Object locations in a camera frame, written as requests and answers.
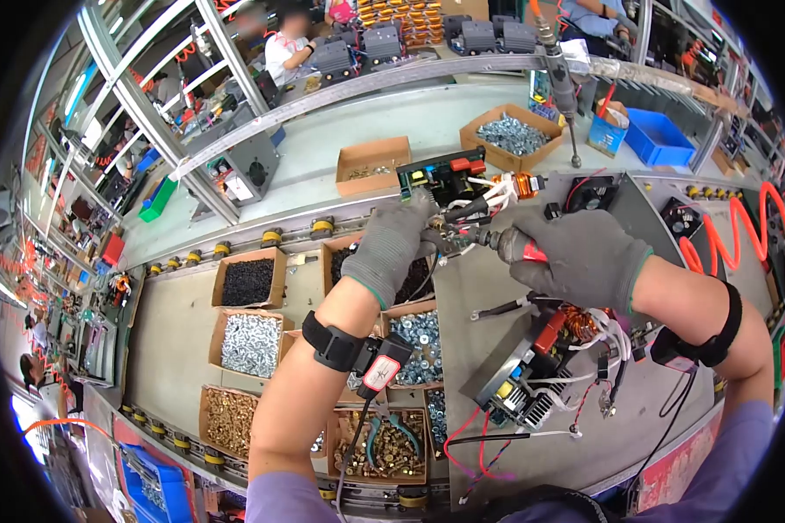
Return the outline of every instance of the worker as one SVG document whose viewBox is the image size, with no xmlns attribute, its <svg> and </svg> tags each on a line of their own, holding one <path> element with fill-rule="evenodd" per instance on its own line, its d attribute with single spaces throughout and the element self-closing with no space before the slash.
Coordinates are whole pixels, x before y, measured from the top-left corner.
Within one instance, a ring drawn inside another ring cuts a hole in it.
<svg viewBox="0 0 785 523">
<path fill-rule="evenodd" d="M 61 368 L 67 369 L 67 358 L 61 355 L 58 359 L 58 364 Z M 34 387 L 38 394 L 41 395 L 41 410 L 43 418 L 66 418 L 68 414 L 80 413 L 84 410 L 84 385 L 80 382 L 67 379 L 67 390 L 73 392 L 75 399 L 75 406 L 67 410 L 67 391 L 61 387 L 52 369 L 45 369 L 43 360 L 33 354 L 21 355 L 21 375 L 23 376 L 23 384 L 29 392 L 30 387 Z M 63 371 L 60 373 L 62 378 L 68 373 Z"/>
<path fill-rule="evenodd" d="M 317 322 L 358 338 L 369 336 L 378 312 L 393 305 L 419 250 L 419 235 L 434 211 L 421 189 L 407 204 L 379 206 L 360 247 L 343 262 L 343 278 L 314 312 Z M 693 346 L 722 331 L 730 299 L 728 288 L 718 279 L 653 255 L 649 245 L 628 236 L 606 211 L 583 210 L 551 223 L 540 213 L 539 207 L 529 208 L 514 225 L 537 240 L 549 263 L 515 263 L 509 267 L 514 279 L 576 306 L 650 316 Z M 744 490 L 768 446 L 773 423 L 773 347 L 756 308 L 744 300 L 742 311 L 726 359 L 713 367 L 728 384 L 712 451 L 679 502 L 640 513 L 640 522 L 719 521 Z M 323 365 L 314 356 L 308 341 L 297 340 L 256 407 L 249 439 L 247 523 L 338 521 L 320 497 L 308 449 L 331 415 L 348 372 Z M 561 495 L 532 506 L 524 504 L 540 499 L 540 490 L 507 503 L 491 503 L 478 517 L 463 512 L 444 520 L 603 520 L 603 512 L 589 497 L 549 489 L 554 491 Z M 511 516 L 493 511 L 508 506 L 516 507 Z"/>
<path fill-rule="evenodd" d="M 348 24 L 357 16 L 357 0 L 325 0 L 325 22 Z"/>
<path fill-rule="evenodd" d="M 301 76 L 300 67 L 311 57 L 324 37 L 308 41 L 305 35 L 311 24 L 308 7 L 288 2 L 276 11 L 280 30 L 264 44 L 264 68 L 277 87 L 282 87 Z"/>
<path fill-rule="evenodd" d="M 570 23 L 562 32 L 562 40 L 580 38 L 587 44 L 588 53 L 604 58 L 613 50 L 606 37 L 616 36 L 620 47 L 630 49 L 637 25 L 625 15 L 622 0 L 563 0 L 561 7 Z"/>
</svg>

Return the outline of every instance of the forearm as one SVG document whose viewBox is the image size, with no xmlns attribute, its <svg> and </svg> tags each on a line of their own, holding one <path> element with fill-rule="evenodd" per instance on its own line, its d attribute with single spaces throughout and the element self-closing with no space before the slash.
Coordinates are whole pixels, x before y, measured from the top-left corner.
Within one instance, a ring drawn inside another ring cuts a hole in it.
<svg viewBox="0 0 785 523">
<path fill-rule="evenodd" d="M 380 311 L 378 300 L 352 278 L 341 279 L 316 311 L 324 326 L 336 326 L 358 337 L 372 332 Z M 324 429 L 348 374 L 314 360 L 314 348 L 303 338 L 264 389 L 250 430 L 249 478 L 289 471 L 314 477 L 309 449 Z"/>
<path fill-rule="evenodd" d="M 728 381 L 724 415 L 749 400 L 774 401 L 774 358 L 762 316 L 742 300 L 742 323 L 715 371 Z M 681 340 L 698 346 L 717 335 L 729 314 L 721 281 L 650 256 L 639 274 L 632 307 L 658 319 Z"/>
</svg>

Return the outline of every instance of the pile of nuts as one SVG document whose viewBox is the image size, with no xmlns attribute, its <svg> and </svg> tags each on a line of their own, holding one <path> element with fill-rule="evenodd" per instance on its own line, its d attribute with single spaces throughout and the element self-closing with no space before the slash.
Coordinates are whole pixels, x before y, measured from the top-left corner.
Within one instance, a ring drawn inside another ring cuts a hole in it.
<svg viewBox="0 0 785 523">
<path fill-rule="evenodd" d="M 220 445 L 246 458 L 250 451 L 250 425 L 256 410 L 256 398 L 208 387 L 207 400 L 208 443 Z"/>
<path fill-rule="evenodd" d="M 425 472 L 423 458 L 416 455 L 416 449 L 413 448 L 413 443 L 409 438 L 387 421 L 381 422 L 373 444 L 372 456 L 375 459 L 376 467 L 369 465 L 369 459 L 366 457 L 366 440 L 369 437 L 368 422 L 376 415 L 376 413 L 366 415 L 366 424 L 364 424 L 357 440 L 355 452 L 350 463 L 345 464 L 345 474 L 365 478 L 401 478 L 423 475 Z M 398 412 L 398 415 L 402 423 L 420 441 L 424 434 L 424 414 L 420 411 L 407 411 Z M 344 466 L 343 457 L 358 430 L 359 417 L 360 413 L 353 411 L 348 419 L 348 432 L 341 432 L 340 443 L 335 450 L 335 469 L 337 470 L 342 470 Z"/>
<path fill-rule="evenodd" d="M 390 331 L 413 346 L 413 354 L 395 375 L 396 385 L 410 387 L 442 382 L 440 323 L 435 310 L 390 319 Z"/>
<path fill-rule="evenodd" d="M 444 390 L 428 391 L 428 416 L 430 417 L 430 437 L 433 438 L 435 457 L 441 458 L 442 447 L 448 439 L 448 421 L 444 412 Z"/>
<path fill-rule="evenodd" d="M 480 129 L 477 129 L 477 137 L 515 156 L 532 154 L 547 141 L 552 140 L 543 132 L 506 113 L 503 113 L 503 118 L 500 120 L 480 126 Z"/>
<path fill-rule="evenodd" d="M 258 377 L 272 377 L 282 338 L 282 320 L 272 316 L 227 316 L 221 367 Z"/>
<path fill-rule="evenodd" d="M 257 259 L 237 262 L 227 266 L 221 305 L 226 307 L 249 306 L 263 303 L 270 297 L 273 280 L 273 260 Z"/>
</svg>

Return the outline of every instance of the black fan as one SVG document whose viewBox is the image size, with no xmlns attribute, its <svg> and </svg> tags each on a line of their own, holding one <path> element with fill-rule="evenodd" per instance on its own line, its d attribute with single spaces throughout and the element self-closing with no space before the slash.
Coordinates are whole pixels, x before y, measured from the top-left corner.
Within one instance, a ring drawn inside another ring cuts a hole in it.
<svg viewBox="0 0 785 523">
<path fill-rule="evenodd" d="M 614 177 L 576 177 L 570 186 L 564 208 L 568 213 L 575 213 L 582 209 L 608 210 L 614 201 L 616 190 Z"/>
<path fill-rule="evenodd" d="M 675 240 L 689 238 L 701 225 L 701 214 L 675 197 L 669 198 L 659 215 Z"/>
</svg>

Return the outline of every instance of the glove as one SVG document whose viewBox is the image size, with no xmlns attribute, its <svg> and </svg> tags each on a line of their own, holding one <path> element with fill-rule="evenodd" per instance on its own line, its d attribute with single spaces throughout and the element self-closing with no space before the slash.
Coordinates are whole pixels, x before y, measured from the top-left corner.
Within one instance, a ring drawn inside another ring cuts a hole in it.
<svg viewBox="0 0 785 523">
<path fill-rule="evenodd" d="M 628 18 L 628 16 L 625 16 L 621 13 L 617 13 L 616 21 L 619 22 L 622 25 L 622 27 L 628 29 L 628 32 L 630 34 L 637 34 L 639 31 L 637 24 L 635 24 L 634 21 Z"/>
<path fill-rule="evenodd" d="M 529 214 L 513 225 L 534 238 L 549 260 L 512 264 L 509 274 L 514 279 L 579 307 L 631 313 L 634 284 L 654 251 L 628 236 L 607 211 L 579 211 L 552 222 Z"/>
<path fill-rule="evenodd" d="M 369 289 L 378 298 L 381 310 L 392 307 L 410 264 L 422 250 L 419 235 L 428 218 L 438 212 L 422 188 L 415 189 L 406 204 L 379 205 L 369 218 L 357 252 L 343 262 L 341 275 Z"/>
</svg>

